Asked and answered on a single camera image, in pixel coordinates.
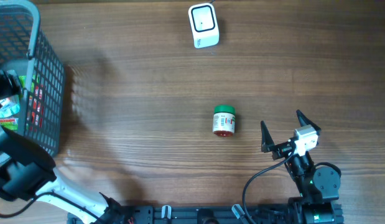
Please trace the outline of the red small carton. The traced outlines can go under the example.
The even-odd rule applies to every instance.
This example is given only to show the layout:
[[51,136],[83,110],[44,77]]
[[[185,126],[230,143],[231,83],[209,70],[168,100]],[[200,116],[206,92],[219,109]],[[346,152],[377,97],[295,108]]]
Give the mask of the red small carton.
[[32,111],[27,114],[27,120],[39,128],[42,127],[44,113],[44,105],[42,104],[44,101],[43,87],[43,85],[34,87],[33,94],[29,97],[29,106],[32,107]]

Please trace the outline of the mint wet wipes packet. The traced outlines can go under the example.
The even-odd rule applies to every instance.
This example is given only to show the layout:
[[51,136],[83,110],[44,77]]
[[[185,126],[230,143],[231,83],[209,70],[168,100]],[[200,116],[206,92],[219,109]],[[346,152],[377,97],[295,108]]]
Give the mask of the mint wet wipes packet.
[[0,118],[8,118],[20,112],[19,96],[11,96],[0,100]]

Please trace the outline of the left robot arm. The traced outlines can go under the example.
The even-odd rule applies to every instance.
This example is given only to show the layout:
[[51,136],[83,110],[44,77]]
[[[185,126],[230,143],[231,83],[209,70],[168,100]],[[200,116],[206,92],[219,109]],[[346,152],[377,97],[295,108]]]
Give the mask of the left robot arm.
[[[33,77],[35,84],[23,88],[17,76],[0,70],[0,99],[14,95],[25,97],[24,113],[27,129],[39,126],[37,118],[51,117],[61,112],[61,104],[49,109],[54,102],[53,91],[60,97],[63,86],[49,85],[41,74]],[[57,168],[52,156],[39,144],[0,126],[0,152],[10,159],[0,167],[0,197],[14,201],[22,199],[28,206],[34,202],[50,203],[77,216],[83,223],[122,223],[126,214],[122,206],[99,192],[82,189],[66,178]]]

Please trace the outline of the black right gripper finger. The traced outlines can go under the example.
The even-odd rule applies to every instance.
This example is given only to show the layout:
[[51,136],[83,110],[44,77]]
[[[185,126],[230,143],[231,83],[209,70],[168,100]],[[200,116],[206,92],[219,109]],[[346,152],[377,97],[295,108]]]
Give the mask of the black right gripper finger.
[[264,121],[261,121],[261,151],[272,152],[275,144]]
[[297,110],[296,114],[301,127],[311,125],[314,128],[314,130],[321,131],[321,128],[317,126],[313,121],[308,119],[308,117],[306,117],[306,115],[304,115],[303,112],[301,112],[301,110]]

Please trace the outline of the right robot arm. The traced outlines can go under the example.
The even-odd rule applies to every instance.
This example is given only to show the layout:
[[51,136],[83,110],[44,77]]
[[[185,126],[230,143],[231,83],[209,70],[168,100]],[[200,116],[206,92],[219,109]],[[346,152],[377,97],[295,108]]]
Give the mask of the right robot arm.
[[313,162],[309,151],[317,147],[321,128],[300,110],[296,113],[300,127],[280,144],[274,143],[261,121],[261,151],[272,153],[274,160],[286,160],[283,164],[300,193],[288,200],[287,223],[343,223],[341,205],[335,203],[340,197],[341,170],[329,162]]

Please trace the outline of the green-lidded jar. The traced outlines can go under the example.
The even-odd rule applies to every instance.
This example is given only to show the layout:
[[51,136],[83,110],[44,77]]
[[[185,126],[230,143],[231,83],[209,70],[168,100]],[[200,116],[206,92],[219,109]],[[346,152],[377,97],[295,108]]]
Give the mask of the green-lidded jar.
[[230,105],[217,105],[213,113],[213,134],[219,137],[234,135],[236,110]]

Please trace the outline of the green candy bag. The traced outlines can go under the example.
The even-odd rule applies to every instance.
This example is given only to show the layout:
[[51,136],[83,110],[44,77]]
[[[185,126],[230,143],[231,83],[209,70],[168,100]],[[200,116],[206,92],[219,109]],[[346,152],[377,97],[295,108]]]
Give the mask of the green candy bag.
[[8,118],[0,118],[0,125],[12,131],[17,131],[19,127],[19,113]]

